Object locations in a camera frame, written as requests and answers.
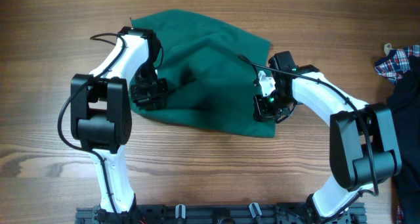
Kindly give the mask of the green t-shirt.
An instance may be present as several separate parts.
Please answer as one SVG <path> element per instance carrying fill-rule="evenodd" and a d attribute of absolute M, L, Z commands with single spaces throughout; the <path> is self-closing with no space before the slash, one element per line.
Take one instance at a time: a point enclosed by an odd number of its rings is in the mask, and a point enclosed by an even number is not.
<path fill-rule="evenodd" d="M 136 28 L 151 29 L 161 41 L 159 77 L 167 80 L 170 94 L 159 110 L 131 104 L 131 110 L 159 122 L 187 125 L 252 137 L 274 137 L 273 121 L 253 118 L 252 66 L 266 64 L 271 43 L 221 20 L 173 9 L 132 21 Z"/>

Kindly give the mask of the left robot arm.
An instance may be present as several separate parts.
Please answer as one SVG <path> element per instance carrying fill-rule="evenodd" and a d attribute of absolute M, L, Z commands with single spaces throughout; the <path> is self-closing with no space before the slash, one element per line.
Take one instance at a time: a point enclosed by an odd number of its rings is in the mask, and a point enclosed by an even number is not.
<path fill-rule="evenodd" d="M 163 46 L 155 31 L 124 27 L 114 37 L 114 49 L 98 68 L 72 78 L 67 105 L 72 136 L 95 166 L 100 211 L 120 218 L 135 205 L 125 161 L 131 106 L 160 109 L 169 88 L 155 65 L 163 61 Z"/>

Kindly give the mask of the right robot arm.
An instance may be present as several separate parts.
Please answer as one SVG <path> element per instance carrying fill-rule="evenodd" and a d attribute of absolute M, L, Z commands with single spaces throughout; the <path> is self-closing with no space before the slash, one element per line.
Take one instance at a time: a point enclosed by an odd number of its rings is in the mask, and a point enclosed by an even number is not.
<path fill-rule="evenodd" d="M 331 176 L 286 216 L 301 223 L 357 222 L 356 201 L 378 196 L 379 184 L 402 167 L 390 109 L 350 96 L 313 65 L 297 66 L 288 51 L 276 53 L 268 66 L 241 59 L 253 68 L 261 91 L 253 98 L 256 121 L 282 123 L 303 104 L 329 127 Z"/>

